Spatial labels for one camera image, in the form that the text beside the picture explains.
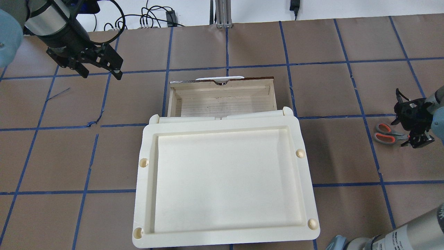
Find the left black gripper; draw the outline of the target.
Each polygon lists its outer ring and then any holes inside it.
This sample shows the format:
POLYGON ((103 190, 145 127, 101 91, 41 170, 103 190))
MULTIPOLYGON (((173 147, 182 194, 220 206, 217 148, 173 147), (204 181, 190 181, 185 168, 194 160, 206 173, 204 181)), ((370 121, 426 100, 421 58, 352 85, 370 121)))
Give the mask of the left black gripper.
POLYGON ((103 68, 120 81, 123 76, 121 71, 123 58, 110 46, 110 44, 102 44, 101 46, 93 46, 92 48, 83 49, 75 59, 75 71, 87 78, 89 70, 84 64, 91 64, 98 68, 103 68))

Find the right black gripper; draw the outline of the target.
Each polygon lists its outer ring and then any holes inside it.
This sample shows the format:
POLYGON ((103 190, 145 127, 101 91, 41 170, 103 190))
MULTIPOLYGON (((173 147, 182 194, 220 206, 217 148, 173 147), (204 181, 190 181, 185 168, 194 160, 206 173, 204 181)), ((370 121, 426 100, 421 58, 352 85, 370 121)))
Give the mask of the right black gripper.
POLYGON ((428 130, 425 131, 410 131, 409 140, 403 142, 401 147, 412 146, 414 149, 425 147, 435 141, 435 138, 429 133, 428 130))

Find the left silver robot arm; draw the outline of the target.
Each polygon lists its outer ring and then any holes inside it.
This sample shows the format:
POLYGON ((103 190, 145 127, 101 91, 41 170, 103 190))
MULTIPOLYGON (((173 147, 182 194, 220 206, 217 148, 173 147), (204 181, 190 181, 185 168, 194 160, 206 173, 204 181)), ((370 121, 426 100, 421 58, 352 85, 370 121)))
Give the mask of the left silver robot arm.
POLYGON ((24 34, 30 33, 46 44, 46 53, 60 67, 87 78, 85 64, 91 64, 121 80, 123 58, 111 43, 123 30, 108 41, 95 42, 77 20, 79 14, 99 13, 97 0, 2 0, 0 12, 2 68, 14 60, 24 34))

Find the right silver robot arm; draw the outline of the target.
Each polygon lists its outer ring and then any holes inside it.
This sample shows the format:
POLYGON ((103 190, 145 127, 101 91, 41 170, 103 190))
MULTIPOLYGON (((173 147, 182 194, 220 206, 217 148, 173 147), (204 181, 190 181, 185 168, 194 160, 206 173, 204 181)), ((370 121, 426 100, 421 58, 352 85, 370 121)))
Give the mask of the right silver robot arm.
MULTIPOLYGON (((401 124, 408 134, 394 132, 387 124, 375 126, 374 139, 381 144, 396 144, 414 149, 425 147, 443 139, 443 88, 440 87, 428 98, 411 100, 399 90, 394 106, 395 120, 391 125, 401 124)), ((359 237, 347 240, 335 236, 327 245, 328 250, 442 250, 443 249, 443 204, 425 214, 404 223, 387 234, 372 238, 359 237)))

